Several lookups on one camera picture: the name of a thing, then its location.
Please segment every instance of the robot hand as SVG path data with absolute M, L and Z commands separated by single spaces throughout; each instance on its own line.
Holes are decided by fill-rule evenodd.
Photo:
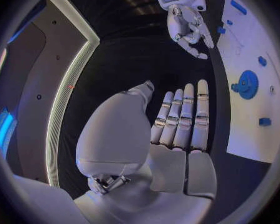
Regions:
M 201 14 L 191 7 L 171 5 L 168 11 L 167 25 L 170 37 L 188 53 L 200 59 L 207 59 L 204 53 L 190 46 L 203 38 L 208 48 L 214 48 L 214 43 L 207 25 Z
M 187 84 L 184 91 L 165 94 L 157 119 L 151 129 L 150 142 L 168 148 L 188 150 L 193 119 L 194 86 Z M 191 149 L 206 150 L 209 124 L 208 85 L 198 82 L 197 111 Z

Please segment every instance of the humanoid robot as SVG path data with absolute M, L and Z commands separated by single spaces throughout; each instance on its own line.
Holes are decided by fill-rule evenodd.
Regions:
M 190 44 L 203 37 L 214 46 L 198 11 L 205 0 L 158 0 L 168 10 L 170 37 L 191 55 L 207 59 Z M 152 128 L 145 115 L 154 91 L 151 81 L 103 102 L 85 125 L 76 149 L 90 191 L 75 200 L 94 223 L 198 223 L 217 190 L 206 153 L 208 85 L 167 92 Z

